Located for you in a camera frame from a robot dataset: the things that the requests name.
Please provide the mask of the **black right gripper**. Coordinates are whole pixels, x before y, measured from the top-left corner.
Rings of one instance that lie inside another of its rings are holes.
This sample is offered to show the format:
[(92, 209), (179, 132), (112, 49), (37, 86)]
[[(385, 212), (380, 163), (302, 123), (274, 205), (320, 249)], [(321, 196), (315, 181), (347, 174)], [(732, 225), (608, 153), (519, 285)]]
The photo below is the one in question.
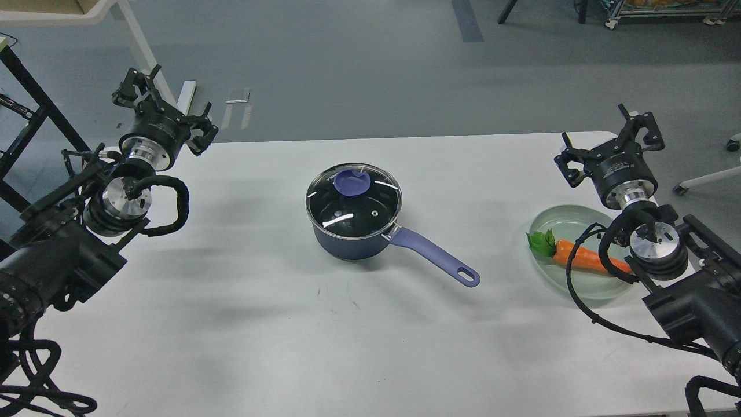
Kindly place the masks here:
[(601, 203), (609, 209), (624, 209), (635, 201), (653, 197), (658, 183), (641, 154), (665, 149), (654, 114), (632, 114), (624, 104), (619, 104), (618, 109), (625, 124), (617, 136), (617, 145), (575, 148), (563, 132), (564, 150), (554, 158), (569, 187), (576, 188), (585, 178), (591, 178)]

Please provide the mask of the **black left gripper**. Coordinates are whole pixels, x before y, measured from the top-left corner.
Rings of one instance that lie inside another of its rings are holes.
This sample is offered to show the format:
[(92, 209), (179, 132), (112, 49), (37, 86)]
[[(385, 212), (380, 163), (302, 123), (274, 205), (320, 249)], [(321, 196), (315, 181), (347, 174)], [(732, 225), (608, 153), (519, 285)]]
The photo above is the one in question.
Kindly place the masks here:
[(113, 92), (114, 105), (137, 112), (119, 140), (119, 149), (128, 158), (147, 161), (155, 171), (171, 169), (183, 145), (200, 156), (219, 132), (210, 118), (212, 102), (199, 115), (183, 115), (176, 108), (164, 111), (164, 100), (153, 82), (161, 68), (156, 64), (148, 74), (130, 68)]

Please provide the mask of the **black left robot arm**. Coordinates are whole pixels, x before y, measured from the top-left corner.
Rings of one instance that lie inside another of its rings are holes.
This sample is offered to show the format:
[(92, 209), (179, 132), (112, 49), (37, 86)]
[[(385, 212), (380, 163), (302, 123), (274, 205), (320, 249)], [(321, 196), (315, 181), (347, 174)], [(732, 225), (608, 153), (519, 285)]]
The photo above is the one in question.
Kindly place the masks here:
[(196, 156), (219, 132), (210, 117), (165, 101), (151, 73), (130, 69), (113, 103), (133, 110), (116, 150), (77, 151), (84, 168), (21, 212), (24, 225), (2, 261), (2, 339), (21, 334), (49, 306), (69, 310), (97, 293), (126, 264), (135, 236), (182, 229), (189, 216), (185, 183), (164, 174), (184, 146)]

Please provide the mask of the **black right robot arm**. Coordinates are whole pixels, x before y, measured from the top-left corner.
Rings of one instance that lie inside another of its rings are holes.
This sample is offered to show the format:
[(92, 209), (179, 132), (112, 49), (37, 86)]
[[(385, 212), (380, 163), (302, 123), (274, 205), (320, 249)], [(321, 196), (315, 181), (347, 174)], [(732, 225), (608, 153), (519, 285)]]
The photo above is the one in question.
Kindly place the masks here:
[(572, 145), (554, 158), (569, 186), (595, 185), (601, 204), (619, 211), (600, 232), (597, 259), (625, 283), (641, 283), (648, 311), (665, 333), (654, 337), (612, 324), (579, 300), (577, 306), (598, 325), (671, 349), (718, 361), (739, 381), (739, 253), (692, 215), (679, 217), (670, 205), (652, 200), (658, 182), (645, 161), (665, 148), (651, 112), (631, 114), (618, 106), (625, 124), (614, 139), (591, 149)]

